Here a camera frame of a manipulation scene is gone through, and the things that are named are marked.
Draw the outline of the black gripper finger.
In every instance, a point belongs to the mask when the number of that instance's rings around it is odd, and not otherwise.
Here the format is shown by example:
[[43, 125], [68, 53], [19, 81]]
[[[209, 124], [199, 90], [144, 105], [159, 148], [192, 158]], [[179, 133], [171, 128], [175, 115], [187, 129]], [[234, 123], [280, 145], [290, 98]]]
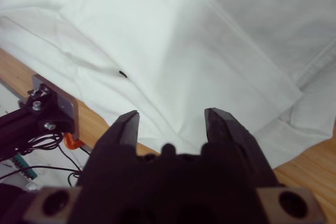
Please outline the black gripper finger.
[[247, 174], [255, 187], [279, 185], [257, 140], [237, 119], [217, 108], [205, 109], [204, 115], [208, 142], [233, 142], [239, 149]]
[[97, 141], [94, 154], [112, 155], [130, 152], [136, 156], [139, 120], [140, 115], [136, 110], [119, 116]]

